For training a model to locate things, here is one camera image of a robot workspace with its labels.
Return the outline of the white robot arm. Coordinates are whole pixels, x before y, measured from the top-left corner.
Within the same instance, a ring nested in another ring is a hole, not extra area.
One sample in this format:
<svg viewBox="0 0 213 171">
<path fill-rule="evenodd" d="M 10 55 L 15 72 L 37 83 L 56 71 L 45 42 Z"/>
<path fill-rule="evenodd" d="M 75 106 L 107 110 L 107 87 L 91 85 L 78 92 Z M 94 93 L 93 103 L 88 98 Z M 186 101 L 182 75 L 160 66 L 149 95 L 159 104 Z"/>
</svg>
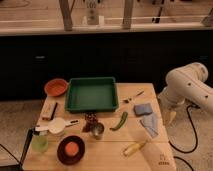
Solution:
<svg viewBox="0 0 213 171">
<path fill-rule="evenodd" d="M 208 70 L 199 62 L 178 67 L 166 75 L 166 87 L 159 93 L 163 124 L 169 125 L 176 116 L 175 109 L 185 100 L 213 114 L 213 88 L 205 84 Z"/>
</svg>

